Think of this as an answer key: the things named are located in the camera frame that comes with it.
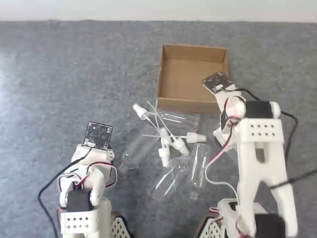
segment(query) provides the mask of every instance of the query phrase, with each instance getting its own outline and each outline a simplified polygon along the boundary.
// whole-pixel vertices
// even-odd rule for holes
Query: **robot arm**
[[[75,161],[89,151],[89,147],[78,145],[72,158]],[[88,156],[70,167],[60,179],[59,205],[61,233],[65,238],[110,238],[111,202],[103,197],[110,178],[113,160],[112,150],[92,148]]]
[[[220,127],[213,134],[221,145],[226,144],[224,151],[236,148],[238,154],[239,203],[232,199],[219,202],[222,223],[229,238],[241,234],[260,237],[256,236],[257,228],[263,224],[257,224],[255,217],[265,210],[254,203],[259,184],[264,181],[274,186],[287,180],[280,107],[276,102],[245,102],[223,73],[205,79],[203,84],[214,94],[221,110]],[[295,237],[298,228],[292,186],[287,184],[271,192],[284,222],[284,236]]]

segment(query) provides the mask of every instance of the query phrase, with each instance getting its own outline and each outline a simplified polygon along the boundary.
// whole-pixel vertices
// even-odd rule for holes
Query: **glass vial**
[[[157,135],[158,132],[148,124],[140,130],[139,134],[131,141],[121,156],[122,163],[119,170],[122,173],[137,169],[159,140],[159,137],[145,137],[142,134]]]
[[[197,132],[199,125],[199,114],[195,113],[178,113],[178,112],[168,112],[158,110],[158,113],[162,117],[168,128],[179,129],[185,132]],[[150,113],[152,121],[155,121],[154,113]]]
[[[194,144],[189,160],[189,173],[187,176],[190,197],[193,200],[198,199],[200,190],[206,184],[205,169],[210,160],[211,147],[202,143]]]
[[[188,164],[182,157],[172,159],[167,167],[163,167],[154,187],[149,194],[152,198],[161,200],[173,194],[188,172]]]

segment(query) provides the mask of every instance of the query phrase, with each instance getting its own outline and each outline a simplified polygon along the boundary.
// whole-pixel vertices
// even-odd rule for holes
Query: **clear glass tube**
[[[161,200],[173,194],[188,172],[188,164],[182,157],[172,159],[168,167],[163,167],[155,185],[149,191],[152,198]]]
[[[182,129],[185,132],[197,132],[199,126],[199,114],[195,113],[178,113],[158,110],[158,113],[164,120],[166,126],[172,129]],[[150,118],[155,121],[154,113],[150,113]]]
[[[189,160],[189,173],[187,176],[190,197],[193,200],[198,199],[200,190],[206,184],[205,169],[210,160],[211,147],[202,143],[194,144]]]
[[[153,126],[148,124],[140,130],[122,154],[122,163],[119,167],[122,173],[137,169],[159,140],[159,137],[145,137],[142,134],[158,135],[158,132]]]

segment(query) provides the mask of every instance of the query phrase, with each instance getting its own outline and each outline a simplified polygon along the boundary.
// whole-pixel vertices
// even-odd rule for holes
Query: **black circuit board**
[[[111,134],[112,126],[90,121],[87,125],[84,145],[108,150]]]
[[[203,85],[213,94],[216,94],[233,84],[233,82],[230,81],[223,72],[217,72],[205,78],[202,82]]]

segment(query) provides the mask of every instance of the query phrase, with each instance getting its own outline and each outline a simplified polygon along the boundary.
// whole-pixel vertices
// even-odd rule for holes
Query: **white nozzle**
[[[161,138],[164,140],[164,144],[165,145],[171,145],[172,144],[172,140],[166,130],[165,127],[160,128],[159,129],[159,135],[161,136]]]
[[[133,110],[137,113],[141,120],[146,120],[149,118],[149,112],[145,108],[142,108],[139,104],[133,104]]]
[[[164,148],[158,149],[158,154],[160,156],[160,159],[162,160],[163,167],[167,167],[169,160],[170,160],[169,147],[164,147]]]
[[[186,135],[187,143],[197,143],[197,142],[206,142],[207,136],[202,134],[197,134],[194,132],[188,132]]]
[[[182,155],[189,155],[189,150],[187,149],[185,142],[182,140],[182,138],[176,139],[172,146],[175,148],[175,150],[178,150]]]

